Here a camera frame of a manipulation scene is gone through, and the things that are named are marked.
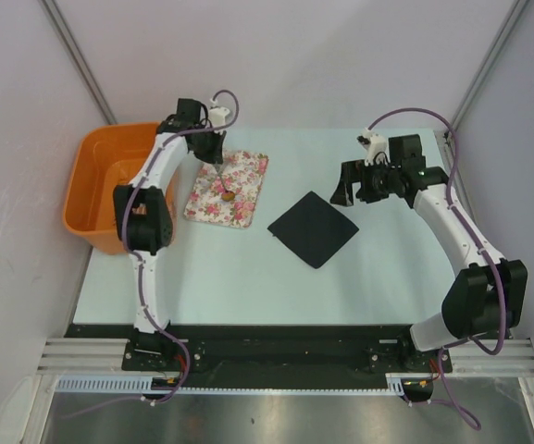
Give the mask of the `iridescent gold spoon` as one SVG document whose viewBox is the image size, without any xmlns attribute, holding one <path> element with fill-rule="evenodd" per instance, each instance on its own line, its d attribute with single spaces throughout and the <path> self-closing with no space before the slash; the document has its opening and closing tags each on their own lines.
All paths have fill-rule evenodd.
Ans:
<svg viewBox="0 0 534 444">
<path fill-rule="evenodd" d="M 221 189 L 221 200 L 226 203 L 232 202 L 235 199 L 236 194 L 227 186 L 226 181 L 220 172 L 217 173 L 217 181 Z"/>
</svg>

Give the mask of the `black paper napkin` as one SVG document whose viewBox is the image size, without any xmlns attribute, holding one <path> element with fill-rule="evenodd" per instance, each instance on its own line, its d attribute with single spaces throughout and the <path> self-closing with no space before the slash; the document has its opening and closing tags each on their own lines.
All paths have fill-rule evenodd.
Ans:
<svg viewBox="0 0 534 444">
<path fill-rule="evenodd" d="M 358 226 L 310 191 L 267 230 L 314 269 L 321 268 L 358 231 Z"/>
</svg>

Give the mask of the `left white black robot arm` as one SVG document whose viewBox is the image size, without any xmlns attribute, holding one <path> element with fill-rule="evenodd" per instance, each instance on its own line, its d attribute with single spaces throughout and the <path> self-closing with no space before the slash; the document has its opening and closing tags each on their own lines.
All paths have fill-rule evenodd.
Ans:
<svg viewBox="0 0 534 444">
<path fill-rule="evenodd" d="M 141 169 L 128 184 L 113 190 L 118 238 L 131 259 L 138 297 L 132 350 L 125 356 L 143 357 L 157 370 L 169 367 L 179 354 L 176 340 L 166 335 L 169 321 L 160 314 L 157 301 L 161 291 L 157 268 L 172 242 L 175 225 L 167 188 L 188 154 L 213 166 L 223 163 L 223 142 L 232 115 L 216 99 L 207 106 L 180 98 L 176 112 L 156 127 Z"/>
</svg>

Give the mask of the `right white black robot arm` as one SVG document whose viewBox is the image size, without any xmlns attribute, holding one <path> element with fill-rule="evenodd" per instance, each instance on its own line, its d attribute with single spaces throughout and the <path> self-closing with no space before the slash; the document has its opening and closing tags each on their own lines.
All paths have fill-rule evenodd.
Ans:
<svg viewBox="0 0 534 444">
<path fill-rule="evenodd" d="M 528 270 L 520 260 L 508 260 L 482 235 L 453 192 L 446 171 L 428 166 L 418 135 L 386 138 L 364 129 L 357 138 L 362 159 L 341 165 L 339 184 L 330 201 L 349 207 L 372 204 L 392 195 L 404 200 L 428 225 L 446 254 L 454 281 L 439 312 L 413 324 L 397 348 L 399 364 L 418 371 L 431 353 L 494 333 L 489 355 L 503 348 L 507 332 L 518 325 Z"/>
</svg>

